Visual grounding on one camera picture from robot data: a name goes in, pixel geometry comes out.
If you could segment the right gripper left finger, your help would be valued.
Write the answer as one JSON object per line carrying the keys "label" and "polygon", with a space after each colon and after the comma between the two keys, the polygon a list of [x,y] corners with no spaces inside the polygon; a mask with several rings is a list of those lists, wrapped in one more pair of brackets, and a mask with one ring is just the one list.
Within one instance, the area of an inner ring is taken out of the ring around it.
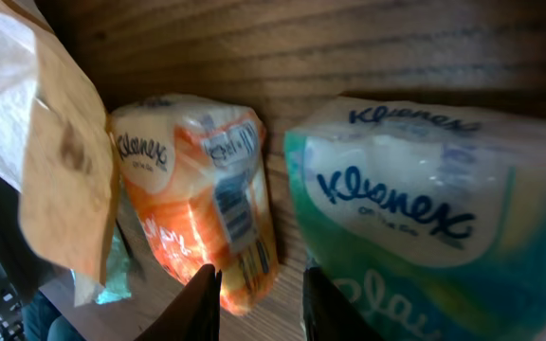
{"label": "right gripper left finger", "polygon": [[136,341],[218,341],[222,272],[203,265]]}

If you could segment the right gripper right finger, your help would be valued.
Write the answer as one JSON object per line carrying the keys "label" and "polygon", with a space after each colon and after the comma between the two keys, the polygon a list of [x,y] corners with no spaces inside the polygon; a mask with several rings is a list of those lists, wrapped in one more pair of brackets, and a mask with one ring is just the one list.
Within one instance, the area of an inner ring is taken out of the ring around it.
{"label": "right gripper right finger", "polygon": [[306,341],[382,341],[318,267],[303,273],[302,325]]}

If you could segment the teal wipes packet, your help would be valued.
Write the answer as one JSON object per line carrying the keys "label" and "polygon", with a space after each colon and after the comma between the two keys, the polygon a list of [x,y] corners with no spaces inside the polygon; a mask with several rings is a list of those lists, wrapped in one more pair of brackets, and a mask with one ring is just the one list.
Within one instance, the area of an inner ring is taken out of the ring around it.
{"label": "teal wipes packet", "polygon": [[131,260],[118,226],[114,228],[111,249],[106,260],[104,284],[75,271],[71,271],[75,291],[74,306],[88,303],[104,305],[128,299],[132,296],[128,273]]}

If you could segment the teal tissue pack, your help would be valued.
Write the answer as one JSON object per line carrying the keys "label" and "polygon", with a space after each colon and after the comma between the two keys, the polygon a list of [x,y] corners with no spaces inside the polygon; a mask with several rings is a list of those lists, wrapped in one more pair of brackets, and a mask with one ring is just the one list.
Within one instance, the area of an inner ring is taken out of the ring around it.
{"label": "teal tissue pack", "polygon": [[339,97],[284,136],[317,266],[386,340],[546,340],[546,120]]}

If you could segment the orange small packet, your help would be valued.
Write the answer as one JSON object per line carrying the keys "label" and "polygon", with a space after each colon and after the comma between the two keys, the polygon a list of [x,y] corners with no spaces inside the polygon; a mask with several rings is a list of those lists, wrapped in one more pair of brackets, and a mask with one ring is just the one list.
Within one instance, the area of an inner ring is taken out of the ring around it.
{"label": "orange small packet", "polygon": [[247,106],[172,94],[112,114],[124,187],[151,250],[188,283],[205,264],[222,273],[221,305],[247,314],[279,272],[262,146]]}

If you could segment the beige snack bag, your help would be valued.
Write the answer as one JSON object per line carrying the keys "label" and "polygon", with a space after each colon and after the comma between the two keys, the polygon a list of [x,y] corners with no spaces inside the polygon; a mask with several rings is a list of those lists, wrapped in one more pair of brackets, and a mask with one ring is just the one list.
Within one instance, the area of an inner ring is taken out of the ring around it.
{"label": "beige snack bag", "polygon": [[0,177],[40,257],[104,282],[118,172],[93,83],[58,38],[0,1]]}

